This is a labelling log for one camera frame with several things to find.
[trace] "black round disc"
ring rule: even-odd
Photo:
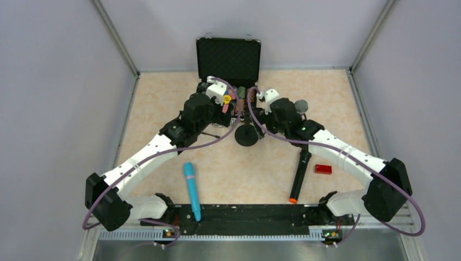
[[[250,147],[258,142],[258,133],[252,125],[242,125],[235,131],[235,140],[244,147]]]

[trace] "red block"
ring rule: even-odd
[[[330,175],[332,173],[332,168],[331,166],[316,164],[315,173]]]

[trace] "wooden table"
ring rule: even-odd
[[[143,73],[136,91],[119,163],[143,148],[178,116],[195,92],[197,72]],[[309,103],[307,117],[325,126],[339,139],[368,152],[362,124],[344,70],[261,71],[259,88],[275,88],[291,101]],[[223,135],[228,128],[205,131]],[[200,135],[196,145],[212,141]],[[157,168],[132,192],[148,196],[162,192],[174,203],[189,203],[183,164],[195,165],[201,203],[288,203],[300,149],[268,135],[252,147],[241,147],[231,134],[210,147],[186,151]],[[332,175],[314,173],[315,164],[333,166]],[[352,176],[335,163],[317,156],[310,160],[299,203],[318,203],[328,192],[360,189]]]

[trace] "wall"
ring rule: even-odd
[[[407,165],[429,260],[459,260],[460,46],[460,1],[400,1],[357,72],[384,156]]]
[[[386,0],[101,0],[141,71],[195,70],[195,39],[263,43],[261,67],[350,66]]]
[[[0,2],[0,260],[74,260],[134,78],[90,1]]]

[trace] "yellow object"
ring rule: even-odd
[[[232,100],[232,97],[230,95],[224,95],[224,104],[229,104],[231,100]]]

